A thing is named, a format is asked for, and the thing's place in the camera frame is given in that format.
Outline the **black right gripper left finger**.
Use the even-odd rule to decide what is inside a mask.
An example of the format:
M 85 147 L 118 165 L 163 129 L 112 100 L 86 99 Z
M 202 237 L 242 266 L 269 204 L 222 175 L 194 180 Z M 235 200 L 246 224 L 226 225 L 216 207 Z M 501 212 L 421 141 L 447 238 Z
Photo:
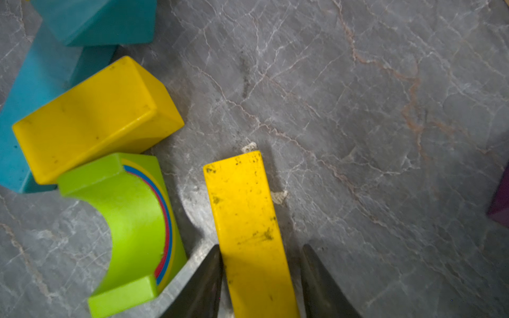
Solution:
M 182 291 L 160 317 L 216 318 L 224 265 L 219 245 L 214 245 Z

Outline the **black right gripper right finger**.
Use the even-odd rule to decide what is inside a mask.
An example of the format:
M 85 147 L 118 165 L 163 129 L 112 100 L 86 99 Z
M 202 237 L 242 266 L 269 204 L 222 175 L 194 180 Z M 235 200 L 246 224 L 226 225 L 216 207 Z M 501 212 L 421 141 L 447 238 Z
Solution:
M 361 318 L 309 244 L 302 247 L 300 268 L 306 317 Z

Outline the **long yellow block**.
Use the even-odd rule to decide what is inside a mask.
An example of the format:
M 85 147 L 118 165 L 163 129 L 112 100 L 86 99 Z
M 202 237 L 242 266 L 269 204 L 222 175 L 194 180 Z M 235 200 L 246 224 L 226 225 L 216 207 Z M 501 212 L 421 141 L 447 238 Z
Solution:
M 260 151 L 203 168 L 236 317 L 299 317 Z

